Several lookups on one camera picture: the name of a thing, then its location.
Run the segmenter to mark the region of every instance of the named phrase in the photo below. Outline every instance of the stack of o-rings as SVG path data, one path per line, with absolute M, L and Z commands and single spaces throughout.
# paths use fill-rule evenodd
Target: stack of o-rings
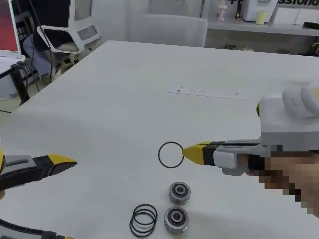
M 139 215 L 148 216 L 151 221 L 148 223 L 142 223 L 137 218 Z M 150 204 L 141 204 L 133 210 L 133 215 L 130 220 L 130 229 L 134 236 L 137 238 L 147 238 L 153 233 L 158 219 L 158 212 Z

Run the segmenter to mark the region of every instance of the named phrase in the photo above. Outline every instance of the yellow cup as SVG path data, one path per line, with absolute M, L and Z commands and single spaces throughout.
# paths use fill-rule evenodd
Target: yellow cup
M 268 12 L 266 12 L 266 11 L 259 11 L 259 12 L 257 13 L 256 24 L 258 24 L 258 25 L 264 25 L 267 15 L 268 15 Z

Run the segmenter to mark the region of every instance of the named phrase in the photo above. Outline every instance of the black rubber o-ring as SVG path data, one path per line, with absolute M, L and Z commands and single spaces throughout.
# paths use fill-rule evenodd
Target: black rubber o-ring
M 140 205 L 138 205 L 138 206 L 137 206 L 136 208 L 134 208 L 134 210 L 133 210 L 133 216 L 134 216 L 134 213 L 136 212 L 136 210 L 139 209 L 139 208 L 141 208 L 141 207 L 150 207 L 150 208 L 152 208 L 152 209 L 154 210 L 154 212 L 155 212 L 155 219 L 158 218 L 158 212 L 157 212 L 156 208 L 155 208 L 154 206 L 152 206 L 151 204 L 140 204 Z
M 140 231 L 140 230 L 136 229 L 136 227 L 133 224 L 133 218 L 134 218 L 134 216 L 138 216 L 138 215 L 148 215 L 149 217 L 151 217 L 153 219 L 153 221 L 154 221 L 154 225 L 152 226 L 152 228 L 147 230 L 147 231 Z M 154 217 L 152 217 L 152 214 L 146 213 L 146 212 L 135 213 L 135 215 L 133 215 L 133 217 L 130 220 L 130 230 L 133 233 L 133 235 L 135 235 L 138 238 L 146 238 L 149 235 L 151 235 L 153 233 L 154 229 L 155 229 L 155 225 L 156 225 L 156 219 Z
M 178 145 L 178 146 L 181 148 L 181 150 L 183 150 L 183 147 L 182 147 L 179 143 L 177 143 L 177 142 L 174 142 L 174 141 L 166 142 L 165 144 L 163 144 L 163 145 L 159 148 L 159 152 L 158 152 L 159 161 L 160 161 L 161 165 L 163 165 L 165 168 L 177 168 L 177 167 L 179 167 L 179 166 L 181 165 L 181 163 L 183 163 L 183 161 L 184 161 L 184 156 L 181 158 L 181 161 L 180 161 L 179 164 L 176 165 L 176 166 L 167 166 L 167 165 L 163 164 L 163 162 L 162 162 L 161 159 L 160 159 L 160 151 L 161 151 L 161 149 L 162 149 L 165 145 L 167 145 L 167 144 L 169 144 L 169 143 L 176 144 L 176 145 Z
M 140 221 L 138 221 L 138 220 L 135 218 L 135 216 L 140 215 L 140 214 L 139 214 L 140 212 L 148 212 L 148 213 L 151 213 L 151 214 L 153 215 L 153 221 L 151 221 L 150 223 L 141 223 Z M 132 216 L 132 218 L 133 218 L 133 220 L 134 220 L 137 224 L 142 225 L 142 226 L 149 226 L 149 225 L 155 223 L 156 220 L 157 220 L 157 218 L 156 218 L 156 216 L 155 216 L 155 213 L 154 213 L 152 210 L 147 209 L 147 208 L 142 208 L 142 209 L 139 209 L 139 210 L 135 211 L 134 214 L 133 214 L 133 216 Z
M 139 213 L 136 213 L 136 214 L 135 214 L 135 216 L 138 216 L 138 215 L 147 215 L 147 216 L 149 216 L 150 218 L 152 218 L 153 220 L 155 220 L 155 218 L 152 217 L 152 215 L 151 215 L 150 213 L 139 212 Z M 140 234 L 147 234 L 147 233 L 149 233 L 149 232 L 152 231 L 152 229 L 153 229 L 154 226 L 152 226 L 151 229 L 146 230 L 146 231 L 140 231 L 140 230 L 136 229 L 135 226 L 134 226 L 134 224 L 133 224 L 133 218 L 134 218 L 134 217 L 131 218 L 132 227 L 133 227 L 133 229 L 134 229 L 136 232 L 138 232 L 138 233 L 140 233 Z

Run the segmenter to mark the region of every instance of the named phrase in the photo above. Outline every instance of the white shelf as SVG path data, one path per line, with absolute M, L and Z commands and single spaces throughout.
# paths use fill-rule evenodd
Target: white shelf
M 319 36 L 319 30 L 305 28 L 301 25 L 278 23 L 265 23 L 264 25 L 257 25 L 254 22 L 247 22 L 237 19 L 225 19 L 224 21 L 209 19 L 208 29 Z

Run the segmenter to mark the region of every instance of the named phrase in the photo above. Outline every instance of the power strip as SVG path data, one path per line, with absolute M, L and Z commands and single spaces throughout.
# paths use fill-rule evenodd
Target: power strip
M 174 87 L 171 88 L 169 93 L 183 94 L 183 95 L 193 95 L 193 96 L 206 96 L 214 98 L 224 98 L 224 99 L 234 99 L 249 101 L 247 93 L 239 91 L 223 91 L 223 90 L 209 90 L 209 89 L 196 89 L 188 87 Z

